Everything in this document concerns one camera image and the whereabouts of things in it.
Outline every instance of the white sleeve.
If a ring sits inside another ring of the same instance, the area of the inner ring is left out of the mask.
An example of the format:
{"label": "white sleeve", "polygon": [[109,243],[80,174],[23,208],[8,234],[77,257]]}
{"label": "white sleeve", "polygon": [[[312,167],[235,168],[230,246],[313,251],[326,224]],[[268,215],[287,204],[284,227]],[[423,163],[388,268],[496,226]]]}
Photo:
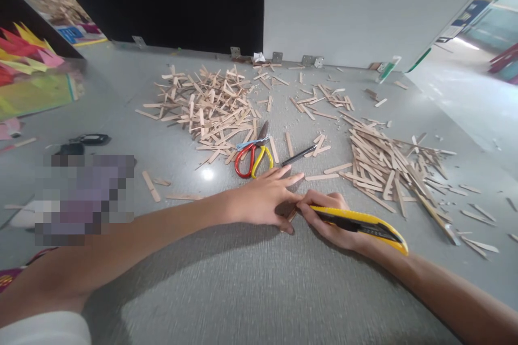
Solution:
{"label": "white sleeve", "polygon": [[91,345],[85,319],[73,312],[34,315],[0,329],[2,345]]}

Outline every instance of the scissors blade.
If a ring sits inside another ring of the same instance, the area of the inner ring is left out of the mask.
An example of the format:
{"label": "scissors blade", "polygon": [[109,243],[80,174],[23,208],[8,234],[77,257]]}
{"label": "scissors blade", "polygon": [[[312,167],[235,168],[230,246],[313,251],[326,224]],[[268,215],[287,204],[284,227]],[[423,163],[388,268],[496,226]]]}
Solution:
{"label": "scissors blade", "polygon": [[[258,139],[264,139],[266,135],[268,135],[268,120],[263,124],[261,131],[259,132]],[[256,143],[256,146],[261,147],[264,145],[264,142]]]}

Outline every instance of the scissors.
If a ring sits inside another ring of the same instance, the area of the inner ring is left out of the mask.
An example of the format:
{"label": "scissors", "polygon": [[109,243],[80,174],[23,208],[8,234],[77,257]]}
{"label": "scissors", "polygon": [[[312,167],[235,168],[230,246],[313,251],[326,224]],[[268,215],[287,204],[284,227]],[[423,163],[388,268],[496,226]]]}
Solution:
{"label": "scissors", "polygon": [[[261,128],[261,131],[259,132],[259,139],[265,139],[268,135],[268,120],[266,123],[264,123],[263,127]],[[268,159],[270,160],[270,169],[274,167],[274,160],[271,157],[270,150],[268,147],[264,145],[265,141],[260,141],[257,143],[251,143],[247,145],[245,148],[243,148],[241,151],[237,153],[236,161],[234,163],[234,168],[236,169],[236,173],[241,178],[250,178],[252,176],[253,179],[256,178],[255,176],[255,170],[257,169],[257,166],[261,162],[264,153],[268,155]],[[255,160],[255,149],[261,147],[261,153],[259,154],[259,157],[257,160]],[[243,174],[239,171],[239,161],[241,160],[241,156],[245,155],[248,151],[251,152],[250,154],[250,170],[246,174]]]}

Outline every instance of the yellow utility knife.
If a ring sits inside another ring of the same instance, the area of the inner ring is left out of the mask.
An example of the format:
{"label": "yellow utility knife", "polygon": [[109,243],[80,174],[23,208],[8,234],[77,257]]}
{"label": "yellow utility knife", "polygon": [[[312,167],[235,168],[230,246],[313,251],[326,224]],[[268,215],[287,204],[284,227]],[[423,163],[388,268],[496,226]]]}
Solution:
{"label": "yellow utility knife", "polygon": [[321,206],[311,206],[322,221],[328,224],[350,231],[370,234],[378,240],[396,248],[403,255],[408,256],[408,246],[406,241],[391,225],[382,219],[350,210],[323,208]]}

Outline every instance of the yellow paper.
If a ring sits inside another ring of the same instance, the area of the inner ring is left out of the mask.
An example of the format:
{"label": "yellow paper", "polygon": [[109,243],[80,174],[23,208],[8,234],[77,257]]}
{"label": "yellow paper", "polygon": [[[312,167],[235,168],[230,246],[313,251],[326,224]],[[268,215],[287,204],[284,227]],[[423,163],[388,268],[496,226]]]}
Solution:
{"label": "yellow paper", "polygon": [[21,57],[8,54],[7,51],[0,49],[0,60],[17,61]]}
{"label": "yellow paper", "polygon": [[14,70],[19,71],[20,73],[24,74],[32,74],[36,71],[36,69],[32,68],[31,66],[24,65],[18,62],[12,62],[12,61],[4,61],[0,60],[1,63],[4,65],[7,65],[9,67],[12,67]]}
{"label": "yellow paper", "polygon": [[25,24],[22,24],[25,29],[21,28],[18,24],[14,23],[16,29],[18,30],[18,33],[20,34],[20,37],[24,39],[26,42],[41,47],[43,49],[46,49],[45,42],[42,40],[39,40],[36,35],[34,35],[26,26]]}
{"label": "yellow paper", "polygon": [[29,66],[31,66],[33,69],[36,69],[36,70],[40,70],[40,71],[47,71],[49,69],[49,67],[41,62],[38,62],[34,59],[31,59],[31,58],[24,58],[28,63],[29,63]]}
{"label": "yellow paper", "polygon": [[76,84],[67,74],[42,75],[2,86],[0,121],[69,104],[76,95]]}

